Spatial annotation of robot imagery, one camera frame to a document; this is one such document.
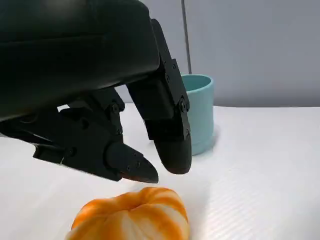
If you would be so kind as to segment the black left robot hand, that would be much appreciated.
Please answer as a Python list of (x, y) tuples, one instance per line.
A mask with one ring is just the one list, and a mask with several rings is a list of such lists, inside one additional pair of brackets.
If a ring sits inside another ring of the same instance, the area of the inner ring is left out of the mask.
[(189, 172), (190, 102), (160, 23), (138, 0), (3, 0), (0, 134), (34, 157), (105, 179), (157, 183), (126, 145), (126, 86), (163, 166)]

